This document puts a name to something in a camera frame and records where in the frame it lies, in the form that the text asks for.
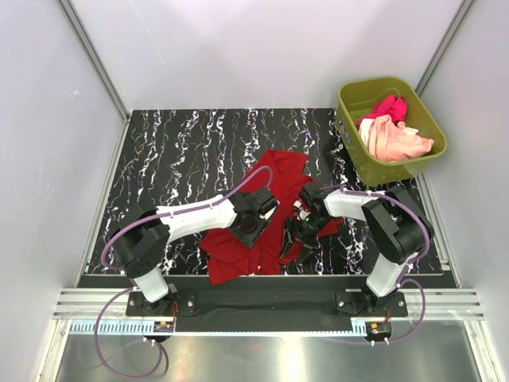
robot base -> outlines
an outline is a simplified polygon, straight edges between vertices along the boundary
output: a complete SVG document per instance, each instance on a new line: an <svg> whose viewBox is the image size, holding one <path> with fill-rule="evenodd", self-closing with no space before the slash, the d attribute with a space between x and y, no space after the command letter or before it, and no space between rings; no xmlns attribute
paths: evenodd
<svg viewBox="0 0 509 382"><path fill-rule="evenodd" d="M177 304L176 317L191 317L195 314L196 293L192 290L179 290L168 293L160 300L150 303L143 297L142 292L130 292L127 300L126 316L172 317L173 308Z"/></svg>
<svg viewBox="0 0 509 382"><path fill-rule="evenodd" d="M391 317L408 317L405 295L402 292L396 292L392 298L384 302L376 309L368 309L362 301L363 292L342 291L336 293L336 312L339 317L377 317L386 318L387 308L390 308Z"/></svg>

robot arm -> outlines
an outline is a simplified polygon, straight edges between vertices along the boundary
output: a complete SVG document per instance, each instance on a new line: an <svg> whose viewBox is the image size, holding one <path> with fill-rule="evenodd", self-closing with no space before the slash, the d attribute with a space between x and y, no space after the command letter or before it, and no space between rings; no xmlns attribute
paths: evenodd
<svg viewBox="0 0 509 382"><path fill-rule="evenodd" d="M428 239L433 238L431 223L403 188L393 187L385 195L405 205L424 224ZM343 216L365 220L380 255L367 278L363 301L359 303L371 310L382 305L397 290L401 278L424 247L426 238L421 227L402 209L370 193L343 189L331 192L310 183L302 189L299 197L305 207L296 203L297 216L286 221L282 257L295 240L312 248L317 233L334 218ZM305 255L297 261L303 261Z"/></svg>
<svg viewBox="0 0 509 382"><path fill-rule="evenodd" d="M207 201L178 206L137 204L113 230L112 236L144 217L164 216L131 229L113 245L126 276L136 282L147 301L156 302L169 292L157 266L167 244L195 232L230 228L237 239L252 247L278 207L278 202L265 187L256 193L237 192L218 204L222 198L218 195Z"/></svg>

metal floor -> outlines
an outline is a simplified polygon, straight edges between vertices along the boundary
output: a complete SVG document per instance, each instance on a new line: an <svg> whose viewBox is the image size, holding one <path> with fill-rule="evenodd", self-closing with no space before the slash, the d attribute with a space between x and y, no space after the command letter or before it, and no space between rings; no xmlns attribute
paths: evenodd
<svg viewBox="0 0 509 382"><path fill-rule="evenodd" d="M393 338L410 330L394 322ZM134 345L118 353L132 336L102 336L101 349L121 372L143 374L157 360L157 350ZM350 382L481 381L460 322L424 322L401 344L346 345L358 338L313 337L173 337L164 342L169 357L148 380L175 382ZM98 366L91 335L70 335L60 364L59 382L124 381Z"/></svg>

peach cloth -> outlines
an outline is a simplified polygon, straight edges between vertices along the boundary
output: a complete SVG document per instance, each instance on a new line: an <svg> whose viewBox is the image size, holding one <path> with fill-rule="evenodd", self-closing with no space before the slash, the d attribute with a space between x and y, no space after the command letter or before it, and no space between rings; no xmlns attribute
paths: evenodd
<svg viewBox="0 0 509 382"><path fill-rule="evenodd" d="M408 135L404 130L393 124L389 115L375 118L369 132L367 148L371 155L384 162L401 162L419 158L429 153L434 141L418 135Z"/></svg>

clothing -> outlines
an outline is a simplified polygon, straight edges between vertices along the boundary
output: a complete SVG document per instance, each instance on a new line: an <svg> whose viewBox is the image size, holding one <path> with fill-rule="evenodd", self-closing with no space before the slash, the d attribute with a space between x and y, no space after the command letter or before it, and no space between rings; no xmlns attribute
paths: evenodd
<svg viewBox="0 0 509 382"><path fill-rule="evenodd" d="M373 125L374 119L364 118L363 121L359 125L359 135L364 145L367 146L367 141L369 140L369 131L371 129L371 125Z"/></svg>
<svg viewBox="0 0 509 382"><path fill-rule="evenodd" d="M396 126L398 127L399 130L403 131L403 133L405 133L406 135L416 135L419 132L418 129L413 129L412 127L408 127L406 125L406 123L404 123L403 121L398 122L398 124Z"/></svg>
<svg viewBox="0 0 509 382"><path fill-rule="evenodd" d="M373 119L382 115L390 115L392 122L398 123L406 119L406 112L408 111L408 105L403 97L396 97L395 95L389 95L381 103L377 103L373 107L373 112L370 115L366 115L359 119L357 126L363 122L363 119Z"/></svg>
<svg viewBox="0 0 509 382"><path fill-rule="evenodd" d="M293 216L293 203L298 199L301 188L314 181L302 173L308 156L282 150L268 150L251 169L249 174L260 166L269 166L274 172L270 191L279 201L278 210L265 232L253 248L238 241L228 230L212 229L200 243L211 256L208 262L208 274L212 285L224 283L240 275L279 275L282 263L295 260L302 244L297 243L285 256L279 259L285 229L285 218ZM261 172L242 191L255 192L266 185L267 175ZM343 219L333 220L325 226L318 236L337 232Z"/></svg>
<svg viewBox="0 0 509 382"><path fill-rule="evenodd" d="M367 144L370 154L380 161L401 162L419 158L431 151L434 144L432 139L408 135L403 129L396 127L389 115L375 118Z"/></svg>

